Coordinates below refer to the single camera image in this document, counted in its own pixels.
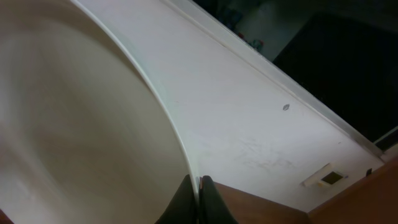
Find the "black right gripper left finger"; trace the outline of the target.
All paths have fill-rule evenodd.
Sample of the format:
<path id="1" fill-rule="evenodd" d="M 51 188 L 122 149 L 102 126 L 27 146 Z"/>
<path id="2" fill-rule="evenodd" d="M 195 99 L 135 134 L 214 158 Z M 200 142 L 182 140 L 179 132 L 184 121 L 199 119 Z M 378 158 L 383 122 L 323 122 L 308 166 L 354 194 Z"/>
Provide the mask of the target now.
<path id="1" fill-rule="evenodd" d="M 197 208 L 190 176 L 186 175 L 155 224 L 196 224 Z"/>

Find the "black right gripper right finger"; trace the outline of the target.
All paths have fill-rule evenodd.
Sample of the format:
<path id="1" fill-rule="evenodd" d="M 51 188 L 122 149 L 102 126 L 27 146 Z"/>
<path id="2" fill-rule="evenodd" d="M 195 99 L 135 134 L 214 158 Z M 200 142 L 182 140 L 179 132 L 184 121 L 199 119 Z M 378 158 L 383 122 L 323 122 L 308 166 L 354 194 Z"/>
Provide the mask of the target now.
<path id="1" fill-rule="evenodd" d="M 199 196 L 200 224 L 238 224 L 219 194 L 212 178 L 208 175 L 201 179 Z"/>

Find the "white plate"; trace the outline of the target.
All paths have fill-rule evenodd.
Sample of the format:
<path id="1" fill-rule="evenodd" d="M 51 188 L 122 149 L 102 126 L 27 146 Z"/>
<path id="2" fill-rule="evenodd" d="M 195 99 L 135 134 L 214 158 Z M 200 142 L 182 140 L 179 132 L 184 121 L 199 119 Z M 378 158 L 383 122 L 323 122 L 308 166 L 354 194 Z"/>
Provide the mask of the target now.
<path id="1" fill-rule="evenodd" d="M 1 2 L 1 210 L 155 223 L 189 169 L 137 68 L 72 3 Z"/>

